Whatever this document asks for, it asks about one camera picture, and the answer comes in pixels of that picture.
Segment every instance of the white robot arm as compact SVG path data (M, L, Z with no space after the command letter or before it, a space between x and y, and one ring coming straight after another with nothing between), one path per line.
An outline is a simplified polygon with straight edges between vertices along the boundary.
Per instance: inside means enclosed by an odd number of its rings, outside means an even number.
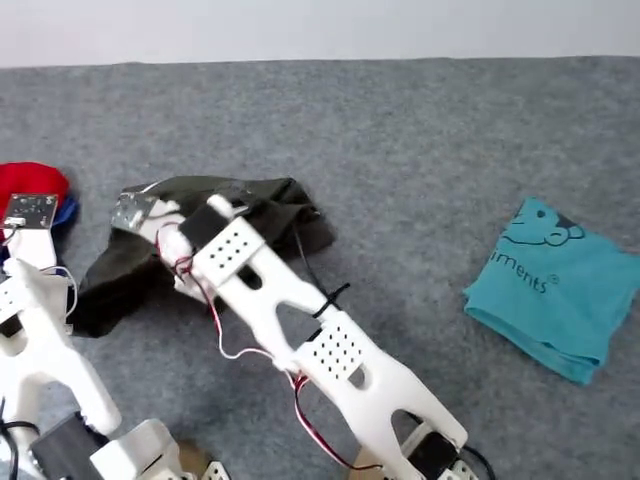
M112 225L155 243L163 260L176 271L177 290L208 303L214 314L213 297L224 300L251 328L276 368L292 378L314 382L341 411L358 441L381 463L385 477L426 478L395 436L391 416L397 410L424 422L420 440L437 432L440 440L435 441L445 443L444 449L454 454L465 444L465 429L416 375L381 350L314 285L289 269L222 196L213 195L206 206L185 219L175 203L125 194ZM181 273L178 266L185 260L188 273L187 269ZM238 275L246 268L260 277L260 288L250 287ZM287 342L276 315L280 303L317 319L319 330L313 338L297 348ZM358 370L364 382L355 385L351 378ZM458 478L448 468L451 465L438 469L438 476Z
M158 420L146 420L109 441L107 435L121 422L120 412L67 336L68 280L50 272L57 268L49 233L55 199L14 195L12 203L16 208L10 205L3 222L11 258L4 265L9 278L0 283L0 324L17 321L19 328L13 335L0 335L0 457L19 461L35 478L198 480L183 470L178 445ZM55 381L69 387L81 411L40 436L35 427L40 390ZM217 462L202 478L228 480Z

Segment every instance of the red wire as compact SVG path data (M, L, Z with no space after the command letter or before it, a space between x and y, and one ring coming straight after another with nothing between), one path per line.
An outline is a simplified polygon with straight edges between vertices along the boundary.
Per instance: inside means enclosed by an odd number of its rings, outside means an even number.
M298 413L300 421L308 428L309 434L314 437L322 446L327 450L327 452L336 460L338 463L342 464L342 466L349 468L351 470L371 470L373 468L382 468L380 464L372 464L372 465L362 465L355 466L349 462L347 462L342 456L340 456L334 449L327 443L322 435L315 429L315 427L311 424L306 415L302 412L302 408L300 407L300 391L304 388L304 386L309 381L308 377L301 375L294 381L294 400L296 412Z
M159 241L159 235L160 235L160 230L162 230L164 227L168 226L168 225L179 225L178 222L167 222L164 225L162 225L157 231L156 231L156 238L155 238L155 247L158 250L158 255L160 256L160 258L162 259L162 251L160 249L160 241ZM193 261L193 257L181 257L179 258L174 264L173 267L169 267L172 272L177 275L180 279L182 279L182 275L184 274L189 274L191 273L191 266L192 264L189 264L187 267L185 267L184 269L178 271L178 266L188 262L188 261ZM213 304L213 301L211 301L209 299L209 296L207 295L206 290L204 289L204 287L201 285L200 282L198 282L195 277L191 276L192 280L194 281L194 283L198 286L198 289L200 290L200 292L202 293L202 296L204 297L206 303L207 303L207 307L209 309L209 312L211 313L211 316L214 320L214 324L216 326L216 330L218 335L221 334L222 332L222 325L220 324L220 320L218 318L218 315L215 311L215 306ZM380 464L372 464L372 465L363 465L363 466L355 466L349 462L347 462L344 458L342 458L342 456L340 456L338 454L338 452L336 452L333 447L331 447L331 445L329 445L329 443L327 443L327 441L324 439L324 437L322 435L320 435L320 433L315 429L315 427L312 425L312 423L309 421L309 419L306 417L306 415L303 413L302 408L300 407L300 391L304 388L304 386L307 384L307 382L309 382L309 378L306 375L299 375L297 378L293 379L293 377L291 375L289 375L289 381L291 382L291 386L293 388L293 393L294 393L294 401L295 401L295 409L296 409L296 413L298 414L298 418L300 419L300 422L303 423L303 425L307 428L308 433L318 442L321 444L321 446L324 448L324 450L333 457L334 460L336 460L338 463L340 463L342 466L349 468L351 470L356 470L356 471L362 471L362 470L371 470L373 468L382 468L382 465Z

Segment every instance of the blue fabric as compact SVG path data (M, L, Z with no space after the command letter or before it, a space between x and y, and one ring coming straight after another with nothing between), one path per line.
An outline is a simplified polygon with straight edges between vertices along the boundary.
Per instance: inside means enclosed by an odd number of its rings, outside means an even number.
M478 279L465 312L581 384L640 287L640 257L527 198Z
M73 216L78 211L78 202L72 195L67 194L62 202L62 205L58 205L56 216L53 218L53 226L63 225L73 219Z

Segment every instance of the carpet floor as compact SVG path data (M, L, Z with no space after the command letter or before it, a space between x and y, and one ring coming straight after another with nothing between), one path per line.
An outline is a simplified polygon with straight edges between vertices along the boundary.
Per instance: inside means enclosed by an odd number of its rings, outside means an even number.
M527 195L639 252L639 79L640 59L597 57L3 70L0 161L73 179L82 213L61 257L78 279L105 248L123 186L292 176L337 234L312 258L318 274L352 283L343 308L453 412L499 478L640 479L637 302L586 387L462 311ZM313 330L282 314L288 334ZM228 350L252 343L233 315L223 322ZM237 480L346 475L298 425L285 378L261 357L222 359L186 297L152 295L109 336L75 343L120 407L120 432L157 417ZM302 403L355 458L335 407L315 388ZM48 387L42 425L72 408Z

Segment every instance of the dark green fabric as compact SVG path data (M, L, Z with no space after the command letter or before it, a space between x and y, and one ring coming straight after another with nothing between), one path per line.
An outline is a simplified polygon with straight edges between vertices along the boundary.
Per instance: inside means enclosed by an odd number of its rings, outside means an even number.
M149 185L127 187L123 192L139 192ZM146 193L177 202L186 217L214 193L234 204L247 205L247 220L285 260L298 255L291 231L294 222L305 253L317 252L334 240L324 217L292 178L174 177L149 187ZM106 250L80 284L78 306L69 318L74 334L106 335L139 308L149 290L158 286L172 290L172 285L172 274L160 262L153 245L132 233L112 229Z

